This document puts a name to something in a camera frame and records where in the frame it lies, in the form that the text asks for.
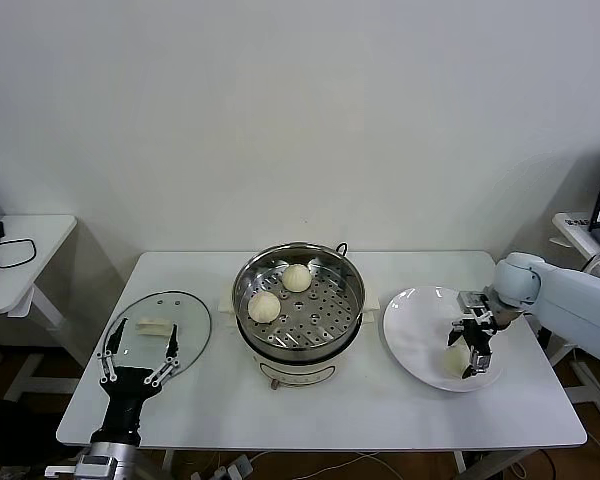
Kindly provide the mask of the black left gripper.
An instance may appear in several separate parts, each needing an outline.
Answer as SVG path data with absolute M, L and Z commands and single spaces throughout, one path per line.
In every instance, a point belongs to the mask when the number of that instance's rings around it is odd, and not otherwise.
M 178 325 L 172 325 L 165 359 L 155 370 L 140 367 L 116 367 L 117 354 L 127 318 L 117 320 L 108 330 L 102 350 L 96 354 L 102 389 L 109 397 L 99 441 L 139 445 L 140 416 L 146 400 L 160 393 L 160 385 L 179 367 Z

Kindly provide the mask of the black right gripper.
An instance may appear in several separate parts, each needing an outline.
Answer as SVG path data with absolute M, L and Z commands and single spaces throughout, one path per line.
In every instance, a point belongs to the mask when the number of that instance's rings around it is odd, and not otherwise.
M 492 329 L 489 324 L 482 325 L 470 319 L 452 323 L 447 346 L 453 346 L 463 337 L 470 351 L 469 364 L 462 373 L 463 378 L 470 378 L 487 372 L 492 354 L 490 347 L 491 335 Z

